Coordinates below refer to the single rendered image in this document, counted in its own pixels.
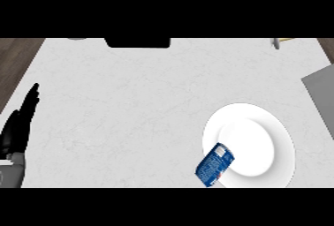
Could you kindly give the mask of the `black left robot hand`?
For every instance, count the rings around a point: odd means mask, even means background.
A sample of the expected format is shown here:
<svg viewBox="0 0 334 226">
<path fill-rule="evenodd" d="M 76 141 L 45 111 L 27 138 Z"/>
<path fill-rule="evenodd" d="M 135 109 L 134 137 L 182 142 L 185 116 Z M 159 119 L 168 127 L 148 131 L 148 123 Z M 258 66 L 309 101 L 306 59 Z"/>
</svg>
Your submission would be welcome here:
<svg viewBox="0 0 334 226">
<path fill-rule="evenodd" d="M 24 153 L 29 146 L 30 124 L 39 105 L 39 83 L 29 90 L 21 108 L 17 109 L 0 132 L 0 160 L 14 153 Z"/>
</svg>

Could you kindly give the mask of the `blue printed box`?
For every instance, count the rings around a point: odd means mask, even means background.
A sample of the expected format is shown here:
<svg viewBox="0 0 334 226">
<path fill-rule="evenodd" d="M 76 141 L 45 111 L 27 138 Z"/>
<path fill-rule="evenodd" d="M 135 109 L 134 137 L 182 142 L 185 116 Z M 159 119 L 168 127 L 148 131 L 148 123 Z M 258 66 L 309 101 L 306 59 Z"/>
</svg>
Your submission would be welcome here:
<svg viewBox="0 0 334 226">
<path fill-rule="evenodd" d="M 206 187 L 215 185 L 234 160 L 236 157 L 228 147 L 216 143 L 196 168 L 196 175 Z"/>
</svg>

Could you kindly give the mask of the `white round plate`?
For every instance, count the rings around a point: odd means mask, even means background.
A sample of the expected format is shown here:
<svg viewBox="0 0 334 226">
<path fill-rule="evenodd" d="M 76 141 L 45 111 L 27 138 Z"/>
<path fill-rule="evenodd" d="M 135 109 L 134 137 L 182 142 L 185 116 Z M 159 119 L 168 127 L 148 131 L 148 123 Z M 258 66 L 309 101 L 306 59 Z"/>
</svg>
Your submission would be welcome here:
<svg viewBox="0 0 334 226">
<path fill-rule="evenodd" d="M 206 122 L 203 152 L 216 143 L 231 150 L 236 160 L 219 183 L 236 187 L 287 187 L 296 173 L 296 147 L 275 115 L 249 103 L 222 107 Z"/>
</svg>

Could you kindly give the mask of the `black appliance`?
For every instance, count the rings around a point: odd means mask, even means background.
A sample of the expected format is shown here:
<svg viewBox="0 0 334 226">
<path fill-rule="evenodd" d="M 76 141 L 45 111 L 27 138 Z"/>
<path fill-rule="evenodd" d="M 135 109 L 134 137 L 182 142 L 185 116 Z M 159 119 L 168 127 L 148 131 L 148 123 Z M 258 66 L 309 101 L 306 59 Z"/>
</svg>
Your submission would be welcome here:
<svg viewBox="0 0 334 226">
<path fill-rule="evenodd" d="M 107 45 L 111 48 L 168 49 L 170 47 L 170 44 L 170 38 L 107 38 Z"/>
</svg>

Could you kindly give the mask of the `grey flat panel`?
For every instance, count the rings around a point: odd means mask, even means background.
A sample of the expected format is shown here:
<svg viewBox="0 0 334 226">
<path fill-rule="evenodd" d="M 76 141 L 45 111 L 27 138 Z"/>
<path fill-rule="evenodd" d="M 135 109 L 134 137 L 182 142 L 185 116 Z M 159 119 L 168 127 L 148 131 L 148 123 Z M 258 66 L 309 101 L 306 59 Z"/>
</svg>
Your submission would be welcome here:
<svg viewBox="0 0 334 226">
<path fill-rule="evenodd" d="M 334 64 L 303 77 L 302 81 L 334 139 Z"/>
</svg>

